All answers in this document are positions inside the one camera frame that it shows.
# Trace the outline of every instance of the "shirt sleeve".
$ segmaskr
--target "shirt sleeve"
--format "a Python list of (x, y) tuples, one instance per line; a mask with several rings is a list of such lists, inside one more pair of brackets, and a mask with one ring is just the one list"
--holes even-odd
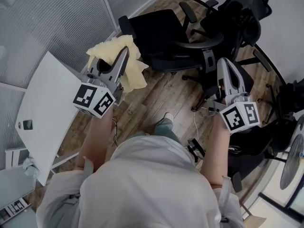
[(37, 225), (39, 228), (47, 227), (46, 222), (54, 215), (64, 200), (70, 195), (79, 194), (83, 183), (84, 171), (66, 171), (55, 174), (48, 185), (41, 205), (37, 209)]
[[(217, 200), (219, 200), (221, 190), (222, 189), (213, 190)], [(232, 193), (229, 195), (224, 216), (229, 220), (232, 228), (245, 228), (237, 195)]]

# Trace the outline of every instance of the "person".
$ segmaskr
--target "person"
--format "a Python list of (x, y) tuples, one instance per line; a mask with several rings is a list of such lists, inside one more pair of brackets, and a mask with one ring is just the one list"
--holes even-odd
[(132, 136), (105, 163), (112, 114), (92, 118), (76, 169), (52, 177), (37, 210), (38, 227), (244, 227), (225, 177), (230, 134), (220, 115), (199, 172), (172, 132), (170, 113), (153, 135)]

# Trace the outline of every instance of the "white table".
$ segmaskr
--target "white table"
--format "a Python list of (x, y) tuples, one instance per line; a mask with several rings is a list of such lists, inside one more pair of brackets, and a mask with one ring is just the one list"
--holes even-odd
[[(42, 185), (51, 169), (78, 155), (75, 150), (56, 158), (78, 112), (72, 102), (79, 86), (80, 80), (47, 52), (23, 97), (15, 128), (40, 171)], [(26, 120), (32, 120), (32, 130), (24, 130)]]

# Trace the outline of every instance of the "white box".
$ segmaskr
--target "white box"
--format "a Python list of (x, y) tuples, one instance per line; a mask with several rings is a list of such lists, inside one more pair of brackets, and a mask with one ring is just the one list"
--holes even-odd
[(230, 133), (260, 125), (256, 105), (255, 102), (235, 102), (219, 112)]
[(102, 118), (114, 102), (115, 98), (108, 88), (81, 83), (73, 105), (83, 113)]

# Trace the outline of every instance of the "chair wheel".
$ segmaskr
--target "chair wheel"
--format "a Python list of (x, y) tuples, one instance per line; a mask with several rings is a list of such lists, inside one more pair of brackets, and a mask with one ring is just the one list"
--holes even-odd
[(196, 107), (191, 107), (191, 111), (192, 111), (192, 112), (197, 112), (198, 109), (197, 109)]

